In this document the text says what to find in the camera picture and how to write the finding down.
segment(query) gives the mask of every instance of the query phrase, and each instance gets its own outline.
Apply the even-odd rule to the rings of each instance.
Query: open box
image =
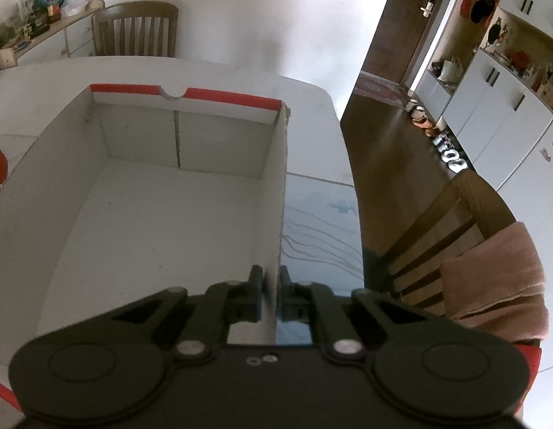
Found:
[[[287,108],[276,99],[95,84],[37,138],[0,193],[0,382],[26,341],[170,286],[265,271],[274,341]]]

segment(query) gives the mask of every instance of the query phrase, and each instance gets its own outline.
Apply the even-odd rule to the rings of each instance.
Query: screw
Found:
[[[183,340],[177,344],[176,349],[182,355],[197,356],[203,354],[207,347],[199,340]]]
[[[261,364],[263,364],[263,361],[260,359],[260,358],[257,358],[255,356],[249,356],[245,362],[248,364],[248,365],[251,365],[251,366],[260,366]]]
[[[356,355],[362,351],[363,345],[357,340],[342,339],[335,342],[333,348],[341,355]]]
[[[266,363],[275,363],[278,361],[277,355],[264,355],[263,361]]]

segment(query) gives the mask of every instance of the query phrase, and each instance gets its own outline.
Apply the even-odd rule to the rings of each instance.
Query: chair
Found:
[[[164,20],[167,19],[166,56],[175,57],[178,15],[179,10],[174,5],[162,1],[120,3],[97,11],[92,17],[96,56],[126,55],[126,39],[129,41],[127,55],[164,56]],[[140,18],[139,32],[136,33],[138,18]],[[151,18],[149,34],[146,18]],[[159,19],[157,43],[155,42],[156,19]],[[116,40],[117,25],[119,25],[119,33]]]
[[[375,264],[375,269],[366,269],[364,273],[364,283],[367,288],[376,289],[378,285],[377,278],[374,278],[378,272],[390,271],[390,265],[395,263],[402,255],[412,248],[420,239],[425,236],[444,216],[461,205],[467,210],[467,221],[459,223],[458,227],[449,234],[441,238],[438,242],[430,246],[427,250],[415,257],[413,261],[407,262],[403,268],[395,273],[389,274],[391,285],[386,289],[386,293],[406,301],[404,297],[438,282],[441,278],[439,268],[429,272],[411,285],[397,290],[394,281],[420,268],[443,250],[450,247],[453,243],[467,233],[472,227],[477,226],[484,240],[491,238],[496,233],[510,226],[516,221],[513,213],[510,212],[506,203],[499,194],[478,174],[471,170],[461,171],[451,182],[449,182],[427,210],[419,216],[412,226],[397,240],[393,246],[379,258]],[[443,292],[416,302],[414,306],[418,308],[434,308],[442,306],[444,310]]]

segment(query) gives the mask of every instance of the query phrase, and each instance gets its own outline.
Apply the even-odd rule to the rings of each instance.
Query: doormat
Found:
[[[362,97],[373,98],[402,110],[408,101],[407,95],[401,85],[374,74],[365,73],[364,71],[360,71],[353,93]]]

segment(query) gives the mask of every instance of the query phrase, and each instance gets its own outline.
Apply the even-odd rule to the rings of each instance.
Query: pink towel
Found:
[[[480,314],[460,322],[492,329],[489,332],[505,340],[546,336],[544,271],[523,223],[516,222],[460,257],[443,262],[440,271],[448,318]]]

